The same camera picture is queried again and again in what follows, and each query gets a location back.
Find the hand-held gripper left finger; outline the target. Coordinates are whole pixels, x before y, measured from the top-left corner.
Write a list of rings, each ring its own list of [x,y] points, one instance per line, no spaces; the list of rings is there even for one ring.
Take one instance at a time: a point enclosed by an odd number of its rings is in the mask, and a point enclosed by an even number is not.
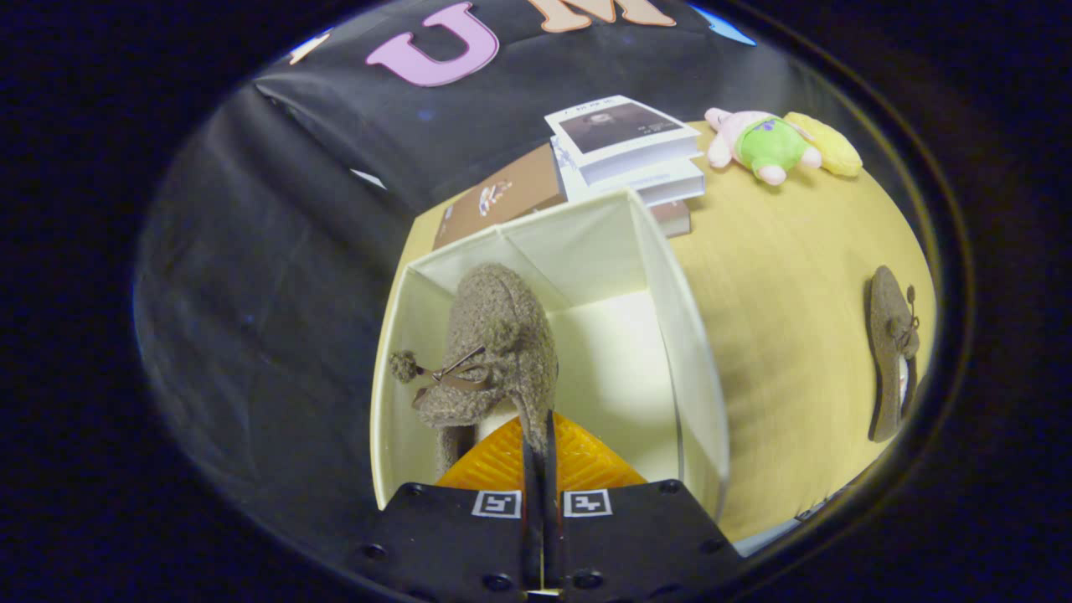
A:
[[[544,587],[544,462],[504,421],[440,484],[399,486],[356,571],[400,598],[523,602]]]

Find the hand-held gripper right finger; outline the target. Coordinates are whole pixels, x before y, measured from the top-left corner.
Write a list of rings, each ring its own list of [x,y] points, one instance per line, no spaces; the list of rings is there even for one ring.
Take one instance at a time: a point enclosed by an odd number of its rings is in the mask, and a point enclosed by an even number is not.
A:
[[[559,602],[723,600],[743,558],[678,477],[559,490],[559,420],[547,420],[544,578]]]

